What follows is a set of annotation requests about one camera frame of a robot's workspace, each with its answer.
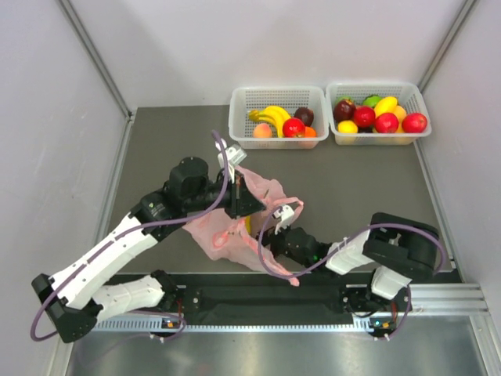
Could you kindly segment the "pink plastic bag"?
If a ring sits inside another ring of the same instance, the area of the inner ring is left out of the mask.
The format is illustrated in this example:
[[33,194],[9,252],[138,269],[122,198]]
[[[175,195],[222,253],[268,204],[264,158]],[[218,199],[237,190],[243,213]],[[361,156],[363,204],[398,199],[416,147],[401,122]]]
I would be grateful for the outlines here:
[[266,179],[251,170],[238,167],[249,191],[265,205],[265,210],[245,218],[231,219],[223,209],[215,209],[188,222],[183,229],[190,233],[211,260],[228,259],[253,271],[263,272],[258,259],[258,233],[274,207],[289,205],[294,210],[293,220],[301,214],[304,202],[288,197],[275,179]]

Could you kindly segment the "peach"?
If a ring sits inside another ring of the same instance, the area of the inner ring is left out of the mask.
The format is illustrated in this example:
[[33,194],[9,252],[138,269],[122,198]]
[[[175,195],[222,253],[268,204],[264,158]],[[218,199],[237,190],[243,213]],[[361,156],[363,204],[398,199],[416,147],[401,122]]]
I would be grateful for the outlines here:
[[267,123],[260,123],[254,127],[253,137],[258,139],[272,138],[272,128]]

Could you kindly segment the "orange yellow fruit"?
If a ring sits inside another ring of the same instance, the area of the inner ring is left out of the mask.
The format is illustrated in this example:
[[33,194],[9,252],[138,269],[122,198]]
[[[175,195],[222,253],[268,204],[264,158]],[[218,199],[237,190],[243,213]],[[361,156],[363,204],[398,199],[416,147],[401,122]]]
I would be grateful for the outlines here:
[[251,217],[247,216],[245,218],[245,228],[247,232],[251,235],[252,234],[252,226],[251,226]]

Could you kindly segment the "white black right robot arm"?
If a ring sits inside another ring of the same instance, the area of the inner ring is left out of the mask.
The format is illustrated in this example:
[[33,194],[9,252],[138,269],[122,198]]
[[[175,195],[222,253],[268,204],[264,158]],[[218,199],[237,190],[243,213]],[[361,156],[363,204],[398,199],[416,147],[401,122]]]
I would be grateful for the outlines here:
[[340,277],[375,263],[367,287],[343,297],[346,310],[353,313],[385,309],[413,280],[432,278],[447,256],[435,227],[384,212],[374,214],[366,228],[339,242],[321,242],[290,225],[263,225],[257,242],[260,263],[265,262],[264,251],[270,250],[304,266],[295,278],[310,272]]

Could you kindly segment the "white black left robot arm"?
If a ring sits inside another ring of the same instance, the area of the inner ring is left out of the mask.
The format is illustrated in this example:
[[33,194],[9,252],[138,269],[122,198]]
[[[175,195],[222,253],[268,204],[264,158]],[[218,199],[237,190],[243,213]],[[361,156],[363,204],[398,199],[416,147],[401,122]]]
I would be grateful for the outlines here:
[[262,199],[251,192],[243,173],[220,170],[210,180],[208,165],[187,157],[174,167],[168,181],[141,198],[117,227],[66,269],[40,274],[31,286],[65,343],[75,342],[97,323],[137,309],[167,312],[178,302],[175,282],[162,270],[125,284],[110,278],[136,256],[159,244],[186,223],[221,209],[231,219],[261,212]]

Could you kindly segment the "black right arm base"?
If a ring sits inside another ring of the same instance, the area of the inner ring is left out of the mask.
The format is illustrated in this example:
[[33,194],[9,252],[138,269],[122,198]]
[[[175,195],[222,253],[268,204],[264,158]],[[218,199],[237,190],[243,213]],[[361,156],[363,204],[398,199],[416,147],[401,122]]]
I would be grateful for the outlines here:
[[372,298],[366,287],[346,287],[340,293],[344,311],[358,318],[368,318],[384,307]]

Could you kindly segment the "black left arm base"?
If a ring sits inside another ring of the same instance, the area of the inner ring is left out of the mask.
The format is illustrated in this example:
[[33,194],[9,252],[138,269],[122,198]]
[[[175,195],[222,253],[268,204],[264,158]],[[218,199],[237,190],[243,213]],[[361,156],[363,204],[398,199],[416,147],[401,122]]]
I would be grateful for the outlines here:
[[181,287],[162,270],[156,270],[150,276],[160,284],[163,293],[153,311],[165,318],[166,323],[161,324],[161,327],[167,329],[164,332],[152,332],[151,335],[162,340],[178,337],[188,327],[189,319],[194,319],[200,312],[201,288],[193,285]]

